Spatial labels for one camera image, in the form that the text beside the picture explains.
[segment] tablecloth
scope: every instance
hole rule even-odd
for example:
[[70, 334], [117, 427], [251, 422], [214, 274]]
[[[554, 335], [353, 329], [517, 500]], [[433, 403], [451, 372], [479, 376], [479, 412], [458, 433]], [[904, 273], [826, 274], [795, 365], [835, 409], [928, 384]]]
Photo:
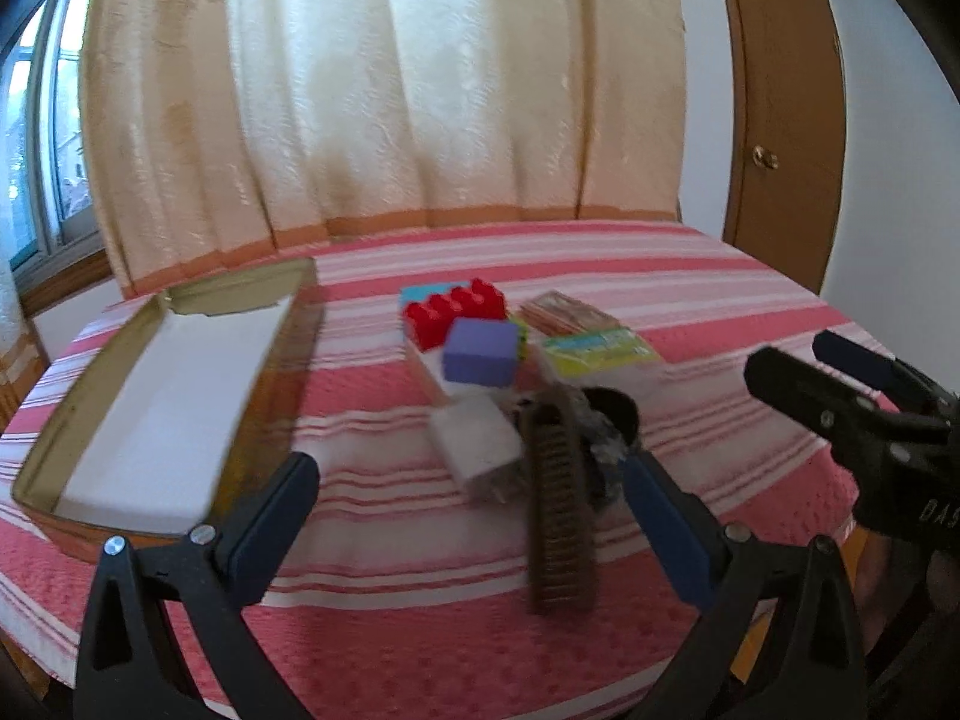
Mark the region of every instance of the tablecloth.
[[[500, 224], [325, 247], [328, 309], [296, 426], [320, 498], [257, 607], [264, 650], [320, 718], [602, 717], [637, 702], [693, 621], [630, 512], [599, 517], [586, 617], [527, 608], [522, 503], [467, 504], [431, 446], [403, 357], [397, 293], [481, 276], [517, 304], [546, 290], [640, 331], [668, 363], [642, 436], [681, 487], [762, 538], [843, 536], [856, 488], [824, 442], [750, 398], [748, 353], [812, 359], [816, 331], [866, 333], [749, 256], [669, 223]], [[138, 301], [105, 310], [54, 362], [0, 440], [0, 627], [72, 685], [91, 566], [11, 503], [44, 420]], [[205, 698], [224, 696], [174, 614]]]

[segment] brown comb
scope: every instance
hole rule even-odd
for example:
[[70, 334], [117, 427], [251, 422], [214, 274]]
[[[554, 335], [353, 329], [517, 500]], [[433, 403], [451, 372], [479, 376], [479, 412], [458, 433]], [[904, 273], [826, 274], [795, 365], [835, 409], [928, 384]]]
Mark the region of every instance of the brown comb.
[[530, 605], [589, 610], [596, 599], [593, 512], [580, 434], [568, 392], [551, 386], [520, 415], [530, 479], [527, 557]]

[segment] white foam block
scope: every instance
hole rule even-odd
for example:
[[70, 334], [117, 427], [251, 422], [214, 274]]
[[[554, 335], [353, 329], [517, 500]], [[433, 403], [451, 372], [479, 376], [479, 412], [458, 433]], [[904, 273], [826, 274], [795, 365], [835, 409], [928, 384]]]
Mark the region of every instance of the white foam block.
[[219, 317], [167, 313], [55, 514], [167, 535], [202, 521], [290, 300]]
[[435, 409], [430, 432], [454, 481], [472, 500], [495, 497], [497, 486], [518, 471], [520, 434], [489, 395]]

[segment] curtain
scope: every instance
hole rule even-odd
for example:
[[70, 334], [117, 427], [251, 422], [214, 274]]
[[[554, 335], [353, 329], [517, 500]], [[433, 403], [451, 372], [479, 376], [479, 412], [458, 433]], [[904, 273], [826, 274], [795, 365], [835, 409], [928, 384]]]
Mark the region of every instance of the curtain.
[[0, 433], [45, 368], [23, 320], [7, 255], [0, 252]]
[[83, 141], [126, 295], [410, 226], [675, 218], [680, 0], [91, 0]]

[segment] red toy block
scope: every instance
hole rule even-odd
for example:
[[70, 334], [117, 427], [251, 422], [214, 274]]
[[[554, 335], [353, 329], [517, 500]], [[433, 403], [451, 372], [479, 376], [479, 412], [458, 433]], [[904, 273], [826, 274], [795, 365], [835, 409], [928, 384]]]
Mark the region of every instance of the red toy block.
[[493, 284], [481, 278], [469, 287], [455, 287], [450, 296], [464, 307], [467, 319], [507, 319], [507, 301]]
[[454, 287], [447, 295], [430, 295], [403, 309], [407, 338], [421, 352], [442, 346], [458, 317], [507, 319], [507, 301], [493, 284], [476, 278], [469, 287]]

